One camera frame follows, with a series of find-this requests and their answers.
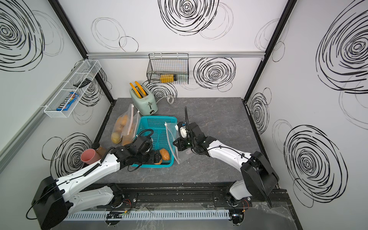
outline power cord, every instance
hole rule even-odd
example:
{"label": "power cord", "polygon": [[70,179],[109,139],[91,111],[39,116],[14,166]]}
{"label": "power cord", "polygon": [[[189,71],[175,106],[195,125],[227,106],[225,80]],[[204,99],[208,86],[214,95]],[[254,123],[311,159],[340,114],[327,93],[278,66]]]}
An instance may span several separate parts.
{"label": "power cord", "polygon": [[142,165],[143,165],[143,164],[138,165],[135,169],[133,169],[133,170],[131,170],[131,171],[129,170],[129,166],[130,166],[130,165],[128,165],[128,172],[133,172],[133,171],[135,171],[135,170],[139,169]]}
{"label": "power cord", "polygon": [[25,217],[28,219],[28,220],[36,220],[37,218],[29,218],[28,217],[28,213],[29,213],[29,211],[33,208],[33,206],[35,206],[42,198],[44,198],[44,196],[46,196],[49,192],[51,192],[52,190],[54,190],[56,187],[58,187],[58,186],[60,186],[60,185],[62,185],[62,184],[64,184],[64,183],[66,183],[66,182],[70,182],[71,180],[74,180],[74,179],[77,179],[77,178],[80,178],[80,177],[82,177],[82,176],[79,176],[79,177],[74,177],[74,178],[72,178],[72,179],[70,179],[70,180],[66,180],[66,181],[64,181],[64,182],[62,182],[62,183],[60,183],[60,184],[58,184],[58,185],[56,185],[56,186],[54,186],[53,188],[51,188],[49,191],[47,191],[43,196],[41,196],[36,202],[34,202],[33,203],[33,205],[28,209],[28,211],[27,211],[27,213],[25,214]]}
{"label": "power cord", "polygon": [[167,99],[167,102],[168,102],[169,104],[174,103],[174,97],[173,97],[173,96],[171,96],[171,95],[163,96],[162,98],[158,99],[158,101],[156,101],[156,103],[158,103],[158,102],[159,102],[161,99],[163,99],[163,98],[166,98],[166,99]]}

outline black wire basket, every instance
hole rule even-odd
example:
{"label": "black wire basket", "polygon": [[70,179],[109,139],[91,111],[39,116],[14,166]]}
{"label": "black wire basket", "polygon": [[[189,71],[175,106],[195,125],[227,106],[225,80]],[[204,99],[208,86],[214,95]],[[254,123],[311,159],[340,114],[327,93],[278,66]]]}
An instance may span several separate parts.
{"label": "black wire basket", "polygon": [[149,83],[189,84],[188,53],[151,53],[148,56]]}

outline white wire basket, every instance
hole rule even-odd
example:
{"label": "white wire basket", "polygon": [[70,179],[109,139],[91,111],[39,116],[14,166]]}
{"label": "white wire basket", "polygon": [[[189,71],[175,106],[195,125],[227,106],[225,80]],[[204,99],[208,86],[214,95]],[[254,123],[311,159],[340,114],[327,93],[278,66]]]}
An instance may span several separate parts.
{"label": "white wire basket", "polygon": [[[61,90],[46,106],[44,112],[52,118],[68,118],[100,69],[101,65],[98,60],[84,60],[79,68],[76,70],[76,72],[65,82]],[[86,79],[90,80],[91,82],[86,86],[81,87],[82,83]],[[70,105],[67,110],[62,107],[60,111],[57,111],[57,108],[59,108],[62,103],[69,103],[72,97],[70,97],[66,102],[64,100],[70,93],[73,94],[72,97],[76,96],[75,94],[78,95],[76,97],[76,100]]]}

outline mint green toaster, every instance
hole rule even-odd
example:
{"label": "mint green toaster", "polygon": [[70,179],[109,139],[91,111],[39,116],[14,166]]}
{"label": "mint green toaster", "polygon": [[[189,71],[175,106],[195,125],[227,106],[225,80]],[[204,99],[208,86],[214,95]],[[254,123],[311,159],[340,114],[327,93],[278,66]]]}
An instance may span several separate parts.
{"label": "mint green toaster", "polygon": [[132,97],[134,106],[139,110],[139,112],[143,116],[149,116],[157,112],[156,99],[146,86],[141,85],[141,87],[146,91],[147,96],[138,98],[132,88],[130,89],[130,96]]}

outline red wire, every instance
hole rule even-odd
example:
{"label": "red wire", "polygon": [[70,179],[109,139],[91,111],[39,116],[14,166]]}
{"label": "red wire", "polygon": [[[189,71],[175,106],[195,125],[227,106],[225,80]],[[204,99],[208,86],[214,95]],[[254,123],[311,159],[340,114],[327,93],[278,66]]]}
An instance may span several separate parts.
{"label": "red wire", "polygon": [[[245,199],[244,199],[244,200],[245,200]],[[246,200],[245,200],[245,202],[248,204],[248,208],[249,208],[249,203],[248,203],[248,201],[246,201]]]}

